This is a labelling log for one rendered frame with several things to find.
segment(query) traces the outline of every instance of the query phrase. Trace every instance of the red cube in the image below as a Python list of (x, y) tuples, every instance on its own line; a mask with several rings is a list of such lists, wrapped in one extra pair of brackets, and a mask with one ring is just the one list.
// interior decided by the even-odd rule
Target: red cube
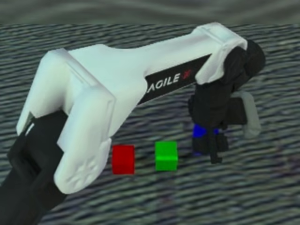
[(114, 145), (112, 147), (112, 173), (118, 175), (135, 173), (134, 145)]

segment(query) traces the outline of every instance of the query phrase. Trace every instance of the white arm segment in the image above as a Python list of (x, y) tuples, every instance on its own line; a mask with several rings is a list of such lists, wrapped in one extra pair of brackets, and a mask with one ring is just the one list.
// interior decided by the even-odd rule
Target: white arm segment
[(145, 78), (211, 55), (196, 75), (198, 84), (223, 76), (223, 62), (247, 41), (219, 23), (191, 34), (135, 49), (93, 45), (48, 52), (40, 62), (17, 124), (62, 108), (69, 116), (58, 145), (64, 152), (54, 181), (65, 194), (78, 192), (103, 171), (111, 139), (147, 91)]

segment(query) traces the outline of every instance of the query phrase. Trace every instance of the logo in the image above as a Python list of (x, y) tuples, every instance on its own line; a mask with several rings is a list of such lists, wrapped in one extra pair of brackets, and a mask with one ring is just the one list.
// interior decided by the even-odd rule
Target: logo
[(211, 55), (174, 66), (146, 77), (148, 89), (139, 105), (195, 83), (195, 76)]

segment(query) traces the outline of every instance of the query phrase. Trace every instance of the cube front face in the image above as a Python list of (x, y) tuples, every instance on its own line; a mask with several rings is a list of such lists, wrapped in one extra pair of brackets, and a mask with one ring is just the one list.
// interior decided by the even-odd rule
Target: cube front face
[(155, 143), (155, 169), (157, 171), (176, 171), (178, 151), (176, 142)]
[(133, 145), (112, 147), (112, 173), (116, 175), (135, 173), (135, 147)]

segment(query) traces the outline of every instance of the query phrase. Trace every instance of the green cube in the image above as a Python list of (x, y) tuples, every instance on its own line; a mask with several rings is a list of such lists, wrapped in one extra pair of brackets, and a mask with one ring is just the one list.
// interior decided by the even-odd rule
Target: green cube
[(177, 142), (155, 142), (155, 169), (157, 171), (176, 171), (177, 165)]

